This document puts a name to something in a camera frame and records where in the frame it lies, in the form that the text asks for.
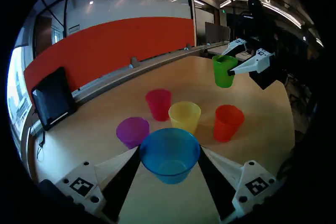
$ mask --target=orange plastic cup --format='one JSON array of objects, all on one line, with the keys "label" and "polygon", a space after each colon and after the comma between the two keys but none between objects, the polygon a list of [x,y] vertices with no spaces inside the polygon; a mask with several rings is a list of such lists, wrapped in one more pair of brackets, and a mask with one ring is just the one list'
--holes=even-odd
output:
[{"label": "orange plastic cup", "polygon": [[222,105],[216,109],[213,136],[219,142],[228,142],[244,122],[244,114],[232,105]]}]

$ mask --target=table surface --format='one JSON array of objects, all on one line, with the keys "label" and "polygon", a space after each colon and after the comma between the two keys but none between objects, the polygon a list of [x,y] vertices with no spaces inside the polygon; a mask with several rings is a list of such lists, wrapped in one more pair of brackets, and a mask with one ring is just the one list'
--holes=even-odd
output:
[{"label": "table surface", "polygon": [[[237,163],[256,160],[275,175],[294,146],[293,117],[282,83],[276,81],[261,90],[248,74],[239,74],[232,87],[220,88],[215,85],[212,60],[189,56],[103,93],[54,126],[46,133],[35,161],[39,181],[56,183],[84,161],[99,164],[127,151],[116,136],[116,127],[130,116],[147,119],[151,132],[171,127],[170,121],[155,121],[146,104],[146,93],[155,88],[170,90],[173,103],[198,104],[202,115],[196,138]],[[245,115],[245,122],[228,143],[213,138],[215,110],[223,104],[235,105]],[[198,164],[177,185],[162,183],[140,164],[120,212],[120,224],[139,219],[146,223],[218,223]]]},{"label": "table surface", "polygon": [[[218,46],[218,47],[209,49],[208,52],[210,52],[212,54],[222,54],[227,49],[227,47],[228,47],[228,45]],[[239,61],[247,60],[251,56],[252,56],[251,54],[248,54],[246,52],[236,54],[236,58]]]}]

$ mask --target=yellow plastic cup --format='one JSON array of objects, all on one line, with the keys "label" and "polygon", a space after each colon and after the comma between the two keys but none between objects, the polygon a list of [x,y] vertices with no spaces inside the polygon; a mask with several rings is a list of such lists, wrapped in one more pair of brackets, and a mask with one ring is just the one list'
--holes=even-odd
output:
[{"label": "yellow plastic cup", "polygon": [[174,128],[184,129],[194,134],[201,116],[201,109],[195,103],[181,101],[173,104],[168,114],[171,119],[171,125]]}]

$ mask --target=orange wall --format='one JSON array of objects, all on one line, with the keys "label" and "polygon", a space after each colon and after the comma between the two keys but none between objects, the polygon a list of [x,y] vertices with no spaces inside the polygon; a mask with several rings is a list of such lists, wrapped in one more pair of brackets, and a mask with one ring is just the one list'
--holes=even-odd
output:
[{"label": "orange wall", "polygon": [[192,19],[141,17],[99,24],[70,35],[39,54],[24,70],[31,90],[43,78],[64,67],[71,91],[139,61],[194,46]]}]

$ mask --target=window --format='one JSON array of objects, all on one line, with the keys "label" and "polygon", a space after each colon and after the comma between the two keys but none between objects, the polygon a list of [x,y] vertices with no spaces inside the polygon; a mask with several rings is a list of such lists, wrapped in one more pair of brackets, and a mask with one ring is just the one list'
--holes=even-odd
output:
[{"label": "window", "polygon": [[68,0],[67,35],[79,27],[83,30],[111,21],[148,16],[191,18],[189,0]]},{"label": "window", "polygon": [[7,106],[10,120],[18,137],[21,135],[24,118],[31,105],[24,82],[22,53],[22,47],[13,50],[7,79]]},{"label": "window", "polygon": [[52,26],[51,27],[51,40],[52,40],[52,44],[57,43],[61,39],[63,39],[62,32]]}]

